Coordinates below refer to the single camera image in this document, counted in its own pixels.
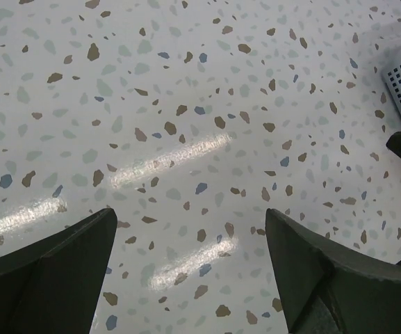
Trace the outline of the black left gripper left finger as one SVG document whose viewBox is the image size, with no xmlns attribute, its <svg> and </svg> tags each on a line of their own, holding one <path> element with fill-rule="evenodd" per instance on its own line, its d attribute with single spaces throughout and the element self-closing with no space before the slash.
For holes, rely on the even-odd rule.
<svg viewBox="0 0 401 334">
<path fill-rule="evenodd" d="M 102 209 L 0 257 L 0 333 L 89 333 L 116 229 Z"/>
</svg>

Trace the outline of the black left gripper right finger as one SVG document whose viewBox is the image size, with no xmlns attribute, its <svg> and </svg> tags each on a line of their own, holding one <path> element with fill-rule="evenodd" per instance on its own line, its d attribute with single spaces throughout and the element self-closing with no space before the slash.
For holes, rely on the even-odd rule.
<svg viewBox="0 0 401 334">
<path fill-rule="evenodd" d="M 401 333 L 401 260 L 358 253 L 276 209 L 265 233 L 289 333 Z"/>
</svg>

